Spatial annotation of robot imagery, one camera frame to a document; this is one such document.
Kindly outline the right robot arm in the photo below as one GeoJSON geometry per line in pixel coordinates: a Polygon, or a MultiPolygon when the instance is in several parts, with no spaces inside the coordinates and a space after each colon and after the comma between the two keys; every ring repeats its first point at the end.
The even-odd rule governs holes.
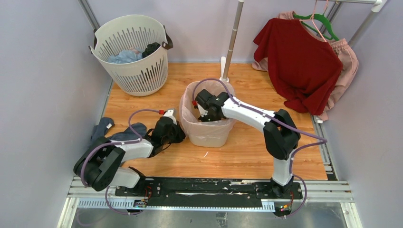
{"type": "Polygon", "coordinates": [[[262,132],[266,149],[274,161],[270,179],[272,194],[281,199],[290,193],[294,180],[292,154],[301,136],[295,131],[295,123],[287,111],[258,109],[227,92],[213,95],[206,89],[196,95],[192,104],[199,110],[199,120],[202,122],[234,119],[262,132]]]}

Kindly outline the pink clothes hanger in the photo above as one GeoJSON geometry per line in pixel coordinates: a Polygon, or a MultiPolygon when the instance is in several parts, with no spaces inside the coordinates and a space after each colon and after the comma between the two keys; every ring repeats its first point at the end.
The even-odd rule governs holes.
{"type": "Polygon", "coordinates": [[[307,26],[311,30],[315,31],[317,34],[319,34],[325,42],[327,42],[328,40],[332,40],[333,38],[335,38],[337,40],[338,38],[334,35],[334,33],[332,31],[331,22],[324,16],[324,14],[317,14],[316,7],[317,7],[317,0],[315,1],[315,5],[314,5],[313,12],[311,15],[301,16],[301,15],[295,14],[294,18],[299,19],[300,21],[309,21],[310,20],[315,28],[309,26],[308,24],[306,24],[304,22],[302,24],[307,26]],[[315,24],[315,20],[322,23],[322,25],[328,30],[330,37],[325,36],[324,32],[321,32],[321,30],[315,24]]]}

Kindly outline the pink plastic trash bag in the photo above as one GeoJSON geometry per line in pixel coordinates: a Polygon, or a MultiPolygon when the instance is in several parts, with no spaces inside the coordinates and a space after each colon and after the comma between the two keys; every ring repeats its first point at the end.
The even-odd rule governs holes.
{"type": "Polygon", "coordinates": [[[207,80],[198,84],[197,81],[188,84],[186,87],[184,94],[181,97],[180,105],[179,105],[179,118],[180,124],[183,128],[186,136],[188,137],[189,130],[198,125],[208,125],[208,126],[234,126],[236,120],[234,119],[224,119],[220,121],[213,122],[200,122],[198,117],[200,113],[198,110],[193,108],[192,105],[192,96],[197,95],[201,90],[206,89],[213,95],[219,95],[221,92],[225,92],[226,88],[232,95],[235,95],[235,90],[228,82],[224,82],[225,86],[223,86],[220,82],[215,80],[207,80]]]}

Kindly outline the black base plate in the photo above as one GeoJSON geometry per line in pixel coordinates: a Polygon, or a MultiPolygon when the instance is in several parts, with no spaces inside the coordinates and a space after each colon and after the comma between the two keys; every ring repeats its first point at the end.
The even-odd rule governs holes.
{"type": "Polygon", "coordinates": [[[303,198],[298,182],[277,196],[269,180],[162,178],[143,180],[135,188],[117,187],[116,196],[145,197],[149,206],[197,208],[257,208],[262,200],[291,203],[303,198]]]}

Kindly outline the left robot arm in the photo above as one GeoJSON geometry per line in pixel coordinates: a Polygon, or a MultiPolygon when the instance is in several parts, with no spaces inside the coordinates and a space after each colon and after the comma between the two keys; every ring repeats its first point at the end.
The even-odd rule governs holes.
{"type": "Polygon", "coordinates": [[[114,141],[99,137],[76,162],[73,172],[95,191],[109,186],[127,187],[134,196],[145,192],[145,175],[122,163],[137,158],[152,158],[171,144],[181,143],[185,133],[174,117],[163,116],[155,127],[139,140],[114,141]]]}

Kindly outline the corner aluminium profile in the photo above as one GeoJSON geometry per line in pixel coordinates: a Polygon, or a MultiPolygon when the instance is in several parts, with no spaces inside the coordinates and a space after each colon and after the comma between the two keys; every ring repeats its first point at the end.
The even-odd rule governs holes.
{"type": "Polygon", "coordinates": [[[88,0],[78,0],[84,14],[86,15],[89,23],[91,24],[92,28],[98,30],[100,28],[100,24],[88,2],[88,0]]]}

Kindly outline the right rack pole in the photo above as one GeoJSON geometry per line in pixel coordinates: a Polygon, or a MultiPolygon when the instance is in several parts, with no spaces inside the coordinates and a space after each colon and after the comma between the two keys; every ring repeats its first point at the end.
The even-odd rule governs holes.
{"type": "Polygon", "coordinates": [[[357,3],[357,4],[370,4],[372,5],[370,13],[367,15],[367,17],[364,19],[362,24],[359,26],[357,31],[354,33],[354,35],[351,37],[351,39],[348,41],[348,44],[351,48],[354,47],[354,45],[357,43],[357,41],[360,39],[360,37],[365,33],[365,31],[368,29],[368,27],[371,25],[373,20],[376,17],[376,14],[381,11],[383,6],[386,4],[387,0],[330,0],[331,2],[335,2],[326,17],[330,22],[334,20],[334,17],[337,15],[337,13],[340,10],[340,6],[336,6],[336,4],[342,5],[343,3],[357,3]]]}

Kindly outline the aluminium frame rail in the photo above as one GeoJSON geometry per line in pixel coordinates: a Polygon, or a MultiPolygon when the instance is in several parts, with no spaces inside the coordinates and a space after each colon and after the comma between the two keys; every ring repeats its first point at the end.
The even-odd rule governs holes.
{"type": "Polygon", "coordinates": [[[261,212],[272,218],[287,219],[309,203],[341,209],[341,220],[348,228],[360,228],[350,186],[339,180],[300,180],[296,178],[288,193],[277,196],[269,180],[147,178],[139,189],[110,187],[96,191],[75,177],[70,185],[58,227],[70,228],[75,216],[86,209],[114,209],[125,215],[146,210],[261,212]]]}

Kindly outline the blue plastic bag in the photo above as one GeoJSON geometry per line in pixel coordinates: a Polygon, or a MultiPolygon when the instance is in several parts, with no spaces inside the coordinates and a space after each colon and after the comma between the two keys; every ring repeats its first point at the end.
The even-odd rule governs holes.
{"type": "Polygon", "coordinates": [[[141,60],[142,58],[143,51],[141,49],[131,48],[129,50],[122,50],[117,55],[111,55],[107,61],[112,64],[126,64],[141,60]]]}

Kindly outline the white slotted laundry basket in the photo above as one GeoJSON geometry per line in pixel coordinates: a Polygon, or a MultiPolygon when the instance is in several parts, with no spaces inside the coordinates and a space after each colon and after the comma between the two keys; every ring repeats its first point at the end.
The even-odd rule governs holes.
{"type": "Polygon", "coordinates": [[[147,96],[164,86],[168,78],[168,50],[173,48],[173,42],[160,22],[144,15],[126,15],[102,25],[94,35],[91,53],[125,93],[147,96]],[[126,64],[107,61],[122,50],[144,51],[154,42],[161,46],[146,58],[126,64]]]}

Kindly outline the clothes rack pole with foot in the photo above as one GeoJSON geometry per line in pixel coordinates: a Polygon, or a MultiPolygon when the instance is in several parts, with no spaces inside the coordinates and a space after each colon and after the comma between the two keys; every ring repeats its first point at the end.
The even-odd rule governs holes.
{"type": "Polygon", "coordinates": [[[244,0],[238,0],[237,9],[235,13],[235,18],[231,30],[231,37],[229,41],[229,47],[226,56],[222,56],[220,59],[221,74],[219,80],[224,82],[229,82],[229,68],[232,60],[233,49],[235,46],[235,41],[237,37],[237,32],[239,28],[240,18],[243,10],[244,0]]]}

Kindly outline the black plastic bag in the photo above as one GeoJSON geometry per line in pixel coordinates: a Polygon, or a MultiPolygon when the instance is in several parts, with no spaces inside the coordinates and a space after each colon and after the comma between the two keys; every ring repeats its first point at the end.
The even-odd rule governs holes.
{"type": "Polygon", "coordinates": [[[157,42],[148,44],[146,49],[142,52],[142,58],[146,58],[150,56],[153,52],[155,52],[161,45],[157,42]]]}

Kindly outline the green clothes hanger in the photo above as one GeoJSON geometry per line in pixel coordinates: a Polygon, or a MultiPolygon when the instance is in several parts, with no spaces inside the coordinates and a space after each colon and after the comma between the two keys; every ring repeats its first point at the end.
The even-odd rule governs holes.
{"type": "Polygon", "coordinates": [[[331,22],[322,14],[311,14],[308,16],[301,16],[296,13],[292,13],[295,19],[299,19],[302,25],[306,26],[308,29],[317,33],[321,38],[327,40],[339,41],[340,39],[335,35],[332,30],[331,22]],[[327,30],[329,36],[324,35],[320,29],[318,29],[315,21],[319,21],[327,30]]]}

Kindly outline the grey-blue cloth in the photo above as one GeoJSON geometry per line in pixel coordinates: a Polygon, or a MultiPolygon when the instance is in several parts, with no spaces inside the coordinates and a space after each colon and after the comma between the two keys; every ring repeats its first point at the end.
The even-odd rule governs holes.
{"type": "MultiPolygon", "coordinates": [[[[112,118],[109,117],[102,117],[98,123],[98,125],[95,125],[92,130],[92,135],[90,137],[90,145],[93,144],[99,137],[105,136],[111,128],[115,126],[115,123],[112,118]]],[[[131,127],[128,127],[126,130],[123,132],[118,132],[115,134],[112,134],[111,136],[106,137],[109,140],[114,140],[114,141],[130,141],[130,140],[136,140],[139,138],[137,134],[135,134],[133,131],[135,130],[141,137],[144,137],[147,133],[147,127],[142,124],[142,123],[134,123],[131,125],[131,127]]]]}

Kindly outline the beige plastic trash bin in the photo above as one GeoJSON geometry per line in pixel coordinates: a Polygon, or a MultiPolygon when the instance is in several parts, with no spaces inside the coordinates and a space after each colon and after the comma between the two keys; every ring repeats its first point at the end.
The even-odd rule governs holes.
{"type": "Polygon", "coordinates": [[[188,137],[196,146],[218,148],[228,139],[232,126],[198,125],[189,130],[188,137]]]}

